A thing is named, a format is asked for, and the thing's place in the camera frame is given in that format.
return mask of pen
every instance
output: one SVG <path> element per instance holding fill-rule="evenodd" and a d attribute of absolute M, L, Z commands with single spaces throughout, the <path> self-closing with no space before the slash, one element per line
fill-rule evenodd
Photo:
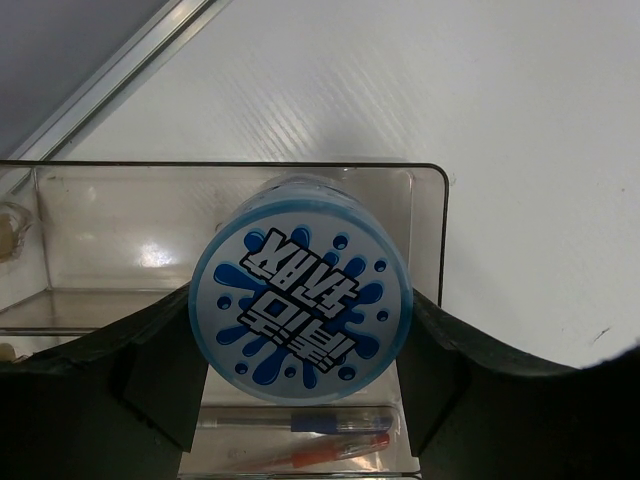
<path fill-rule="evenodd" d="M 338 462 L 362 457 L 384 450 L 389 446 L 389 434 L 320 437 L 302 442 L 290 453 L 275 456 L 264 462 L 244 462 L 240 468 L 255 471 L 273 467 L 304 468 L 320 463 Z"/>
<path fill-rule="evenodd" d="M 215 408 L 202 407 L 198 428 L 251 427 L 300 433 L 383 434 L 393 425 L 390 408 L 342 409 Z"/>

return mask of blue lid rim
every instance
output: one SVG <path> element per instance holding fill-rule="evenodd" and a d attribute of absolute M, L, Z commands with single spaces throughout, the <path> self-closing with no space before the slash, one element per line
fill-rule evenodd
<path fill-rule="evenodd" d="M 378 363 L 378 367 L 373 369 L 369 374 L 365 377 L 361 378 L 355 384 L 345 388 L 344 390 L 340 390 L 334 394 L 323 395 L 321 397 L 310 397 L 310 398 L 288 398 L 288 397 L 280 397 L 275 395 L 270 395 L 265 393 L 262 390 L 253 389 L 247 384 L 238 381 L 237 377 L 232 373 L 228 372 L 225 368 L 223 368 L 218 362 L 215 360 L 209 348 L 204 340 L 202 332 L 200 331 L 200 326 L 198 325 L 197 311 L 196 311 L 196 301 L 198 288 L 200 286 L 200 280 L 204 273 L 205 268 L 207 267 L 211 257 L 215 254 L 218 248 L 225 242 L 231 235 L 233 235 L 237 230 L 246 227 L 247 225 L 261 220 L 265 217 L 270 217 L 273 215 L 278 215 L 282 213 L 294 213 L 294 212 L 313 212 L 313 213 L 322 213 L 328 214 L 331 216 L 335 216 L 344 220 L 347 220 L 362 230 L 364 230 L 368 235 L 374 238 L 374 240 L 385 250 L 387 254 L 387 258 L 389 262 L 392 264 L 394 272 L 396 273 L 399 283 L 400 283 L 400 320 L 398 324 L 398 329 L 396 331 L 396 336 L 389 346 L 387 351 L 387 355 Z M 361 209 L 350 209 L 344 206 L 337 206 L 333 203 L 329 203 L 320 199 L 300 199 L 300 200 L 276 200 L 273 203 L 269 203 L 267 205 L 263 205 L 255 208 L 254 210 L 245 211 L 238 218 L 235 218 L 227 225 L 223 227 L 223 229 L 216 234 L 213 240 L 209 243 L 207 248 L 204 250 L 202 256 L 198 260 L 196 268 L 193 273 L 191 285 L 189 287 L 189 300 L 188 300 L 188 308 L 189 308 L 189 318 L 191 323 L 191 329 L 193 331 L 193 335 L 195 337 L 196 343 L 200 348 L 200 351 L 209 362 L 209 364 L 222 376 L 225 380 L 231 383 L 233 386 L 242 390 L 249 395 L 254 397 L 267 400 L 276 404 L 283 404 L 289 406 L 308 406 L 308 405 L 318 405 L 321 403 L 329 403 L 334 400 L 338 400 L 340 398 L 349 396 L 358 390 L 361 390 L 369 383 L 373 382 L 376 378 L 378 378 L 393 362 L 393 360 L 398 356 L 404 342 L 406 341 L 407 335 L 409 334 L 409 329 L 411 327 L 411 313 L 413 309 L 413 288 L 411 286 L 411 280 L 409 278 L 409 273 L 404 266 L 404 262 L 402 260 L 402 256 L 400 252 L 396 248 L 395 244 L 389 237 L 389 235 L 384 231 L 379 222 L 364 208 Z"/>

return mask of circular sticker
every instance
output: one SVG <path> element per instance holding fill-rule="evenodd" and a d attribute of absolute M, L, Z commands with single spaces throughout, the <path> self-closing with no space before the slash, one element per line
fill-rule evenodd
<path fill-rule="evenodd" d="M 280 202 L 233 220 L 202 255 L 189 309 L 222 377 L 287 405 L 374 380 L 406 338 L 412 290 L 395 247 L 358 212 Z"/>

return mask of blue pen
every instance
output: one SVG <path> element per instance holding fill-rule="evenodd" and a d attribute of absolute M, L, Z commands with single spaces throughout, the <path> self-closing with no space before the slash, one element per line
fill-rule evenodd
<path fill-rule="evenodd" d="M 198 428 L 286 429 L 324 435 L 386 433 L 393 426 L 393 410 L 380 407 L 359 408 L 216 408 L 202 407 Z"/>

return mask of gray panel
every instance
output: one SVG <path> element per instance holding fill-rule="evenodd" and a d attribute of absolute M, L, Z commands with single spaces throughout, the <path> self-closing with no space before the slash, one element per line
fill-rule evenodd
<path fill-rule="evenodd" d="M 0 0 L 0 158 L 170 0 Z"/>

